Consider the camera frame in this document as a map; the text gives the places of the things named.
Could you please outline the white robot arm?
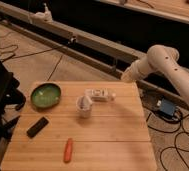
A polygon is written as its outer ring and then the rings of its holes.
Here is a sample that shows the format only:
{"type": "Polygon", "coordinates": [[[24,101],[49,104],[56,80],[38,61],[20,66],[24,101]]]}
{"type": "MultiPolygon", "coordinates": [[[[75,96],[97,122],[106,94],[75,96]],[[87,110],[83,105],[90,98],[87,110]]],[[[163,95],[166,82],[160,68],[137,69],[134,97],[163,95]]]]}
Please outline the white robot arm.
{"type": "Polygon", "coordinates": [[[179,52],[164,45],[151,46],[147,55],[134,61],[121,75],[126,83],[146,78],[154,72],[161,72],[189,106],[189,73],[178,63],[179,52]]]}

